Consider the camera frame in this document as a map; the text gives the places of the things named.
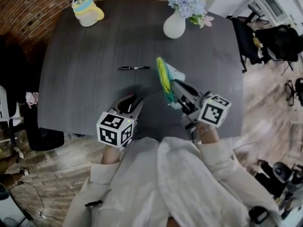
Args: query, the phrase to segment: white vase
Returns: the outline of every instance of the white vase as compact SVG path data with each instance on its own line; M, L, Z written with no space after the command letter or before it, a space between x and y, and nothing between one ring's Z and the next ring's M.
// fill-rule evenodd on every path
M183 35L185 31L185 18L182 18L176 9L163 25L164 34L171 39L177 39Z

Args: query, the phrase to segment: white shirt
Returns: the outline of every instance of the white shirt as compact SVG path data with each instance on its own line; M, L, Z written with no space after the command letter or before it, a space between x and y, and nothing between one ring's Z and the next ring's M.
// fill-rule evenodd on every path
M167 137L128 145L121 163L92 164L90 181L73 199L63 227L166 227L170 216L181 227L246 227L255 206L266 208L279 226L273 198L232 160L226 144L198 149ZM100 199L93 211L84 206Z

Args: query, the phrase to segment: pen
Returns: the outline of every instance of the pen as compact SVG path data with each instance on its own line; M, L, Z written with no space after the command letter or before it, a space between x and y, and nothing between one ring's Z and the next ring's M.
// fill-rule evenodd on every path
M129 66L122 66L119 67L118 70L138 70L138 69L149 69L149 66L135 66L135 67L129 67Z

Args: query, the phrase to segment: white cube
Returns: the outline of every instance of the white cube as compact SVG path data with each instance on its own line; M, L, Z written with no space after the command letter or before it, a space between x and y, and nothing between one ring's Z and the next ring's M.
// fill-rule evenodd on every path
M134 120L103 112L97 122L98 141L117 148L126 147L133 136Z
M214 95L204 101L198 120L219 127L225 120L232 103L220 95Z

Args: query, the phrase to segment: red brick wall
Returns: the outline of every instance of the red brick wall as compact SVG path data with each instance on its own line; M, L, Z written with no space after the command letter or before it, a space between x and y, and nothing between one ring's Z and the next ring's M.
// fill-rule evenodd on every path
M0 0L0 35L20 44L29 60L44 56L61 10L71 0Z

